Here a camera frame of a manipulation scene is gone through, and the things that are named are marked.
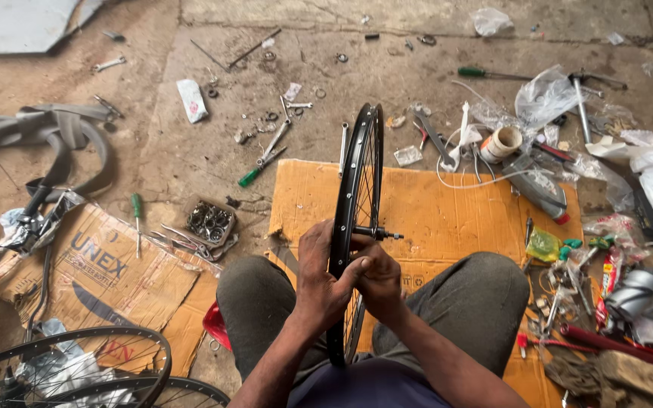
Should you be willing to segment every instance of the spoked wheel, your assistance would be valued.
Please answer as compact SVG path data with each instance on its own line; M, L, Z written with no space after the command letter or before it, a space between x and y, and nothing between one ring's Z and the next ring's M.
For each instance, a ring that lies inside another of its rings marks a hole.
M81 388L75 403L71 396L60 395L67 408L136 408L147 392L158 383L158 376L122 378ZM154 408L216 408L225 407L231 399L213 385L183 377L170 377Z
M93 395L88 387L143 373L157 379L136 405L148 408L170 368L170 346L156 331L109 326L64 332L0 353L0 408L82 406ZM122 391L107 398L119 403L130 397Z
M362 106L349 141L344 173L331 233L329 272L340 278L350 263L353 233L376 240L390 234L379 226L379 194L382 189L382 149L384 143L382 106ZM326 331L327 350L333 365L352 362L364 318L364 305L355 289L344 319Z

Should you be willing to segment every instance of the red pipe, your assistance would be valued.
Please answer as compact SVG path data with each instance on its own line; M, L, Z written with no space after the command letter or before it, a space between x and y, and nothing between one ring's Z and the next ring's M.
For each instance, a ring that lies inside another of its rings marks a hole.
M592 346L602 350L621 351L622 353L629 354L630 356L637 357L640 360L644 360L650 364L653 364L653 354L639 350L638 348L634 348L628 344L619 343L618 341L613 341L601 335L587 332L584 329L579 329L576 326L572 326L567 323L561 325L561 334L576 340L583 341L584 343L591 344Z

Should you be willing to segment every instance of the person's left hand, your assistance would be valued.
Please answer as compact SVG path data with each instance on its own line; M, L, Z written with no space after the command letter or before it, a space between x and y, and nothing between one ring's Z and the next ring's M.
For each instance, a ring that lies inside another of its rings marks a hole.
M363 256L352 261L339 280L331 275L327 265L332 228L334 219L327 219L311 227L299 239L299 277L292 316L315 336L344 315L354 285L372 264L368 256Z

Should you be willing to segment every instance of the dirty floor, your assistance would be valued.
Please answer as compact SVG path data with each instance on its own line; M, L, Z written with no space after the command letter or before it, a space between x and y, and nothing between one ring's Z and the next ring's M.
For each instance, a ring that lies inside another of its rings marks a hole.
M484 6L511 16L514 30L492 39L477 38L469 13ZM366 25L360 22L364 14L370 16ZM275 27L284 29L268 50L276 59L264 60L265 50L259 49L231 73L191 43L228 62ZM127 40L112 42L101 34L103 30L121 32ZM612 31L632 41L612 46L606 41ZM366 32L381 36L366 42ZM437 44L419 43L416 37L423 33L435 34ZM413 51L404 46L405 38L414 44ZM339 53L347 54L349 61L337 61ZM126 64L100 73L91 69L119 54L126 56ZM236 182L255 165L273 135L259 133L268 125L259 119L267 112L283 115L279 95L292 82L303 86L297 101L313 102L314 107L293 118L281 142L288 146L282 157L337 162L341 123L353 123L365 102L381 103L386 116L399 116L412 102L422 101L432 109L436 129L450 134L459 126L463 102L476 100L451 83L457 79L513 111L521 82L460 79L456 70L462 65L535 75L561 64L567 73L585 67L621 78L629 83L628 90L595 87L606 91L605 103L629 108L642 126L653 130L653 70L648 76L642 68L648 62L653 62L653 0L431 0L410 6L398 0L113 1L56 55L0 57L0 114L14 115L22 106L41 103L93 103L93 94L103 96L125 118L115 121L117 131L108 134L117 152L115 181L94 199L129 220L129 196L138 191L144 198L145 229L161 222L177 224L193 194L240 199L241 242L224 259L227 264L239 255L262 253L268 246L263 237L276 166L246 189ZM219 96L207 100L209 117L191 125L175 81L193 79L207 86L213 76L218 78ZM317 88L326 97L317 98ZM599 100L591 104L602 105ZM577 118L570 117L561 140L582 150L578 125ZM241 131L256 136L239 145L233 136ZM387 130L385 166L395 167L392 153L411 144L419 144L419 137L409 121ZM99 165L93 147L75 156L72 184L89 178ZM28 201L24 184L43 174L51 159L48 147L0 150L0 213ZM434 171L437 159L437 151L428 146L423 161L410 168ZM612 212L604 183L582 180L577 187L583 216ZM13 328L16 320L13 309L0 305L0 334L8 333L2 339L12 344L19 341L13 335L20 332ZM233 395L240 386L234 373L232 355L224 349L211 352L204 343L192 376Z

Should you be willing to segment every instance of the gray pants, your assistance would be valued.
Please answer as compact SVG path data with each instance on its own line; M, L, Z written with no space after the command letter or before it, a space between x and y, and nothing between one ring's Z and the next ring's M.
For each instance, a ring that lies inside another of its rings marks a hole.
M497 376L508 364L528 304L528 281L510 258L474 253L450 266L405 301L431 328ZM294 310L296 293L286 273L262 256L241 258L221 273L216 291L241 379L254 369ZM385 325L372 333L374 354L424 374L410 350ZM294 384L329 364L322 335L304 356Z

